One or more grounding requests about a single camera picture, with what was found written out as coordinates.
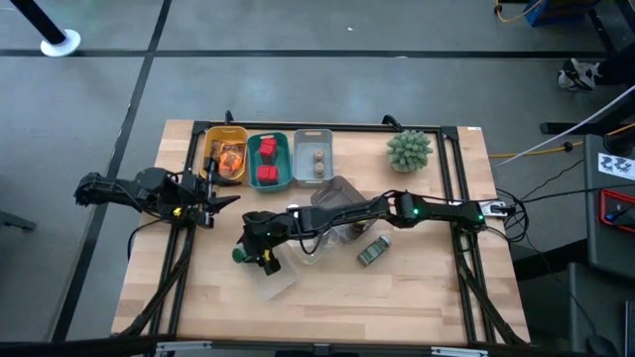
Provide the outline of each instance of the yellow cable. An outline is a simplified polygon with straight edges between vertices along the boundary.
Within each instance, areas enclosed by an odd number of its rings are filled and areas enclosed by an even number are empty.
[[[621,133],[624,130],[630,129],[632,127],[634,127],[635,124],[628,124],[625,127],[621,127],[617,130],[613,130],[612,132],[606,134],[606,135],[615,135],[617,133]],[[572,144],[573,146],[579,146],[582,145],[582,141],[580,142],[575,142]],[[559,148],[554,148],[554,149],[547,149],[547,150],[541,150],[541,151],[537,151],[537,152],[531,152],[531,153],[527,153],[527,155],[544,155],[544,154],[551,154],[551,153],[558,153],[561,151],[564,151],[565,148],[564,147],[559,147]],[[493,154],[489,156],[489,159],[506,159],[506,158],[513,158],[518,154]]]
[[[500,13],[503,11],[503,8],[502,8],[502,7],[500,8],[500,11],[496,11],[496,10],[494,10],[494,11],[496,12],[496,15],[498,15],[498,19],[499,19],[501,22],[503,22],[503,23],[507,24],[507,23],[510,23],[510,22],[514,22],[514,21],[516,21],[516,20],[518,20],[518,19],[522,18],[523,16],[525,16],[525,15],[529,14],[529,13],[530,13],[530,12],[532,12],[534,9],[536,9],[536,7],[537,7],[538,5],[540,5],[542,2],[543,2],[543,0],[538,0],[538,1],[536,2],[536,4],[532,5],[532,7],[530,7],[530,8],[529,8],[529,9],[527,9],[527,10],[525,10],[522,14],[520,14],[520,15],[518,15],[518,16],[514,16],[514,17],[513,17],[513,18],[511,18],[511,19],[503,19],[503,16],[500,14]],[[494,3],[496,4],[496,7],[500,6],[500,5],[498,4],[498,0],[494,0]]]

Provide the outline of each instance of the succulent plant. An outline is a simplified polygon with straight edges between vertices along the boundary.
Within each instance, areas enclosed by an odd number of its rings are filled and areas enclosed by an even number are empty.
[[[428,164],[430,139],[423,132],[406,130],[388,141],[388,160],[400,173],[410,173]]]

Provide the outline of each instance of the teal bin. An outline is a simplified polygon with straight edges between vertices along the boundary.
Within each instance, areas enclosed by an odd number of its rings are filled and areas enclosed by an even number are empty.
[[[256,175],[258,167],[263,165],[258,150],[263,139],[274,138],[277,141],[276,161],[274,165],[278,168],[278,184],[262,185],[258,182]],[[247,139],[247,160],[249,165],[249,185],[261,192],[278,192],[289,188],[293,171],[291,166],[291,150],[287,135],[281,132],[263,133],[253,135]]]

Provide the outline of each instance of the white stand base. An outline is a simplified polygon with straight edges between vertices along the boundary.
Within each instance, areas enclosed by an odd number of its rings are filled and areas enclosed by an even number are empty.
[[[40,44],[40,50],[45,56],[48,57],[64,57],[72,54],[79,47],[81,42],[81,36],[73,30],[63,30],[66,34],[66,41],[59,45],[51,45],[46,40]]]

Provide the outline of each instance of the red cube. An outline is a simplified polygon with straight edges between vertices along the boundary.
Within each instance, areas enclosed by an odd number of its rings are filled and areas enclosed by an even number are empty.
[[[260,149],[258,150],[258,154],[260,154],[260,158],[262,159],[262,163],[265,165],[274,165],[276,161],[276,147],[278,146],[278,142],[274,138],[263,139],[260,143]]]
[[[261,165],[257,171],[258,182],[262,185],[278,184],[278,168],[269,165]]]

